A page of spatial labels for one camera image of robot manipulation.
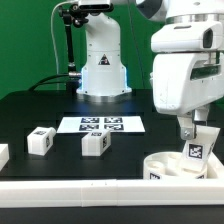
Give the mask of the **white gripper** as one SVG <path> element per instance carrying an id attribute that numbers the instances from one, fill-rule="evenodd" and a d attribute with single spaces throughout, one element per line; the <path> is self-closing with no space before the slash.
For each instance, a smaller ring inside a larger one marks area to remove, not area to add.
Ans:
<path id="1" fill-rule="evenodd" d="M 158 54 L 154 59 L 154 105 L 161 114 L 180 115 L 177 119 L 183 140 L 196 138 L 195 123 L 206 125 L 209 103 L 224 96 L 224 54 L 220 54 L 217 72 L 191 78 L 192 71 L 208 60 L 208 53 Z"/>

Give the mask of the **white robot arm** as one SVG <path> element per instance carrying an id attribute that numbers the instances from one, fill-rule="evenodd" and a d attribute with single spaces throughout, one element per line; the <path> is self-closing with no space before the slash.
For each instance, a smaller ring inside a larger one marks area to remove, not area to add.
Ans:
<path id="1" fill-rule="evenodd" d="M 120 59 L 120 27 L 104 12 L 124 0 L 79 0 L 87 19 L 87 62 L 77 93 L 101 100 L 131 91 Z M 148 19 L 165 25 L 151 37 L 156 53 L 153 100 L 161 114 L 175 115 L 181 137 L 194 139 L 196 122 L 224 96 L 224 0 L 134 0 Z"/>

